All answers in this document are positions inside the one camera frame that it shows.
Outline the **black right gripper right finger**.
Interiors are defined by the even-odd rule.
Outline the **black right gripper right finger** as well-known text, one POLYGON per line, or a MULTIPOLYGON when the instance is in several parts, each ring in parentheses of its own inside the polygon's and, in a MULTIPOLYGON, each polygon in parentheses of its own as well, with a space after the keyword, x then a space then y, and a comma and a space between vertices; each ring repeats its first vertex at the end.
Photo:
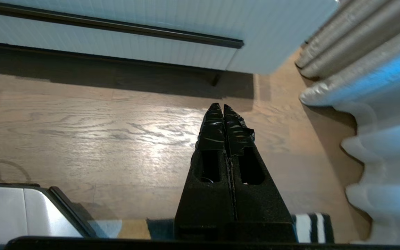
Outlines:
POLYGON ((231 235, 239 241, 295 241, 295 226, 255 145, 255 132, 224 105, 228 177, 234 210, 231 235))

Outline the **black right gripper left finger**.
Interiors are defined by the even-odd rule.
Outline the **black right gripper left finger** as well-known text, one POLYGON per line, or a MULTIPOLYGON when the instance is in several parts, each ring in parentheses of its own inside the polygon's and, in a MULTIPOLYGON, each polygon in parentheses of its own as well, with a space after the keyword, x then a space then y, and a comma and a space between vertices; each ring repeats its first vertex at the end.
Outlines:
POLYGON ((206 111, 174 219, 178 240, 219 240, 234 221, 225 151, 224 116, 218 103, 206 111))

